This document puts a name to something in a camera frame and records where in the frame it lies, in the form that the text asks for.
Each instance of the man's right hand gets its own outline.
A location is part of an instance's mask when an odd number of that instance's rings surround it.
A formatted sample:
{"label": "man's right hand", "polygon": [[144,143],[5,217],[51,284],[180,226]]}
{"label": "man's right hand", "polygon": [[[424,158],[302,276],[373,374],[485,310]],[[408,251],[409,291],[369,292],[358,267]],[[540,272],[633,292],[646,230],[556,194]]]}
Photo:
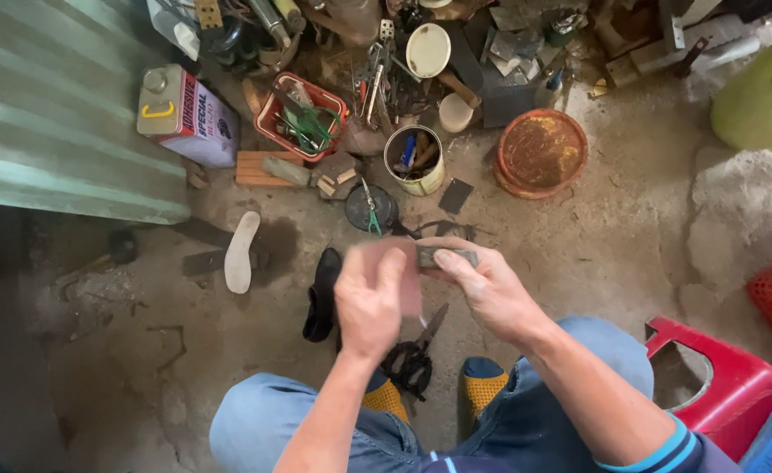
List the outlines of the man's right hand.
{"label": "man's right hand", "polygon": [[518,344],[530,328],[549,321],[498,251],[454,236],[434,236],[416,243],[477,253],[479,264],[476,269],[456,253],[439,250],[434,259],[441,270],[422,268],[421,271],[459,285],[468,303],[498,339]]}

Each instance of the wooden hammer handle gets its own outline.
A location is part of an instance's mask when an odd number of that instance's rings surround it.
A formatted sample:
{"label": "wooden hammer handle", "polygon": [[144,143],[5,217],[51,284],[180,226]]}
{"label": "wooden hammer handle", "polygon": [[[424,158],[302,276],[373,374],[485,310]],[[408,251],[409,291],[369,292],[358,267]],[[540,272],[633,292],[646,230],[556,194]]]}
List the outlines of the wooden hammer handle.
{"label": "wooden hammer handle", "polygon": [[459,94],[459,97],[461,97],[471,109],[476,109],[479,104],[483,102],[476,93],[467,88],[451,71],[445,69],[441,71],[436,78]]}

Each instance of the black shoe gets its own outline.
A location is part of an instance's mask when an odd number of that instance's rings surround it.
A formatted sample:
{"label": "black shoe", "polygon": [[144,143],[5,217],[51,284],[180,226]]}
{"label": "black shoe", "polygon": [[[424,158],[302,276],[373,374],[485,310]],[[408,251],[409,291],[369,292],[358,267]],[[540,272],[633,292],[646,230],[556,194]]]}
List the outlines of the black shoe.
{"label": "black shoe", "polygon": [[307,311],[305,328],[302,336],[311,342],[321,342],[328,338],[336,319],[333,286],[342,270],[342,259],[333,248],[326,248],[316,265],[313,285],[307,288],[310,308]]}

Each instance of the green corrugated panel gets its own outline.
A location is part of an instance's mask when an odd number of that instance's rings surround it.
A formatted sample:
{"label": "green corrugated panel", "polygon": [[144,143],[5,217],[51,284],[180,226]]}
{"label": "green corrugated panel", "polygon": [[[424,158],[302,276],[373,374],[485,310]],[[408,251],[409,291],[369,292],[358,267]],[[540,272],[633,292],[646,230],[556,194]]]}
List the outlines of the green corrugated panel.
{"label": "green corrugated panel", "polygon": [[135,131],[170,50],[141,0],[0,0],[0,204],[186,220],[179,156]]}

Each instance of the blue jeans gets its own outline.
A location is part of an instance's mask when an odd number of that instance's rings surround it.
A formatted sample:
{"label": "blue jeans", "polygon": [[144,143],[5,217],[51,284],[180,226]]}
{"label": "blue jeans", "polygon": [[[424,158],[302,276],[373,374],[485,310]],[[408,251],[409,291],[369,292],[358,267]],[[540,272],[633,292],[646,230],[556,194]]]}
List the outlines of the blue jeans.
{"label": "blue jeans", "polygon": [[[637,340],[593,317],[566,317],[559,325],[652,398],[652,366]],[[229,473],[270,473],[316,394],[307,385],[274,374],[255,374],[235,385],[211,424],[213,456]],[[479,415],[474,434],[447,454],[497,457],[521,473],[598,470],[555,396],[522,357],[507,386]],[[423,455],[412,429],[398,417],[360,408],[350,473],[404,473]]]}

